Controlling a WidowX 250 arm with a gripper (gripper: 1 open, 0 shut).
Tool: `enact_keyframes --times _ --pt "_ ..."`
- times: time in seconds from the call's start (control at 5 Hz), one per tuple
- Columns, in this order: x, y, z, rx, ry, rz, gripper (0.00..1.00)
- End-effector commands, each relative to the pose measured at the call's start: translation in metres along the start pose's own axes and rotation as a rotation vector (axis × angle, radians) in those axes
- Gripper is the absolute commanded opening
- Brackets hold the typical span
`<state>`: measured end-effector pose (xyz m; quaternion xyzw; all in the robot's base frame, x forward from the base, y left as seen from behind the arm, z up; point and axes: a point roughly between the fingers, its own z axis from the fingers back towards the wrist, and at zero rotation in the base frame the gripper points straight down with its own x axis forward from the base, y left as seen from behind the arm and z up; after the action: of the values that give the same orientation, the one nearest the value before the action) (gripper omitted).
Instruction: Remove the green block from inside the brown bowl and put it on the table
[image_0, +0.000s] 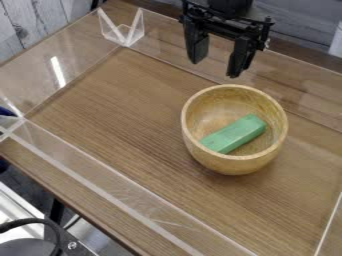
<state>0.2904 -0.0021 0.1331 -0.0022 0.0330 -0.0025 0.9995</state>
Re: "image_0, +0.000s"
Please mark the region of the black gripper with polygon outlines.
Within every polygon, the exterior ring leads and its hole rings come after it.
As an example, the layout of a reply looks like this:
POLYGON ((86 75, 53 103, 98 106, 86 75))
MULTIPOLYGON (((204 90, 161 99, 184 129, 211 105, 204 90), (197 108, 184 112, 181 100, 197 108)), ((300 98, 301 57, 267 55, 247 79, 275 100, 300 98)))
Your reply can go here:
POLYGON ((273 19, 252 4, 253 0, 181 0, 187 56, 197 64, 208 53, 208 34, 235 41, 225 75, 237 78, 249 67, 256 49, 268 43, 273 19))

